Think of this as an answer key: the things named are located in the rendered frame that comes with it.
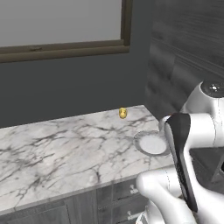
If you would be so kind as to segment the white plate with grey rim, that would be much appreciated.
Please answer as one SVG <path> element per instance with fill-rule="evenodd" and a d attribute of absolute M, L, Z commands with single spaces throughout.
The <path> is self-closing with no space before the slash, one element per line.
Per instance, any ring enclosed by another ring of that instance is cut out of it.
<path fill-rule="evenodd" d="M 170 154 L 170 148 L 165 135 L 160 131 L 140 131 L 134 136 L 133 144 L 138 151 L 150 157 Z"/>

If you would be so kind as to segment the small grey drawer front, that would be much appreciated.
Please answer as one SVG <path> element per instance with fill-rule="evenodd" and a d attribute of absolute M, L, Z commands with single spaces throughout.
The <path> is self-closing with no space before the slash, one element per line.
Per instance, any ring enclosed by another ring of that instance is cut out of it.
<path fill-rule="evenodd" d="M 134 196 L 135 194 L 130 194 L 130 185 L 137 188 L 134 178 L 115 184 L 113 186 L 113 200 L 122 200 Z"/>

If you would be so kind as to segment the large grey drawer front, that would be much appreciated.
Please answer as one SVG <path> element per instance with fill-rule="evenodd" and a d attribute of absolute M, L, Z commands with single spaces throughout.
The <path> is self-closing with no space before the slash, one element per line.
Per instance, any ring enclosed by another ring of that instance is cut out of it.
<path fill-rule="evenodd" d="M 121 201 L 113 207 L 112 224 L 135 224 L 136 220 L 127 219 L 127 212 L 131 211 L 132 214 L 143 212 L 146 204 L 147 199 L 141 195 Z"/>

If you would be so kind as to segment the grey cupboard door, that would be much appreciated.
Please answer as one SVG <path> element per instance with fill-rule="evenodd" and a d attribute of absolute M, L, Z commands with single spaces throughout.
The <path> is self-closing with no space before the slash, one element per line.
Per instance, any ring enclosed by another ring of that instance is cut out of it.
<path fill-rule="evenodd" d="M 7 220 L 1 224 L 70 224 L 70 220 L 67 208 L 65 206 L 60 206 L 23 218 Z"/>
<path fill-rule="evenodd" d="M 96 190 L 65 200 L 71 224 L 98 224 Z"/>

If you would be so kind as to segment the brown framed window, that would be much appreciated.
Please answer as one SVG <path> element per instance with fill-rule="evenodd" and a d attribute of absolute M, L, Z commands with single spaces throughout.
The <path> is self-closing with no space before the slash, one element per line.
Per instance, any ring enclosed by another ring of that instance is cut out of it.
<path fill-rule="evenodd" d="M 133 0 L 0 0 L 0 63 L 130 50 Z"/>

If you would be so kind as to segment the tall grey wooden cabinet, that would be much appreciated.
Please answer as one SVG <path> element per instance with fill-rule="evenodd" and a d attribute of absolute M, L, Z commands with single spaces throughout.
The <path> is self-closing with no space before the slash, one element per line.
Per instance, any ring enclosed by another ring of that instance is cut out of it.
<path fill-rule="evenodd" d="M 224 0 L 156 0 L 145 107 L 175 113 L 203 80 L 224 81 Z"/>

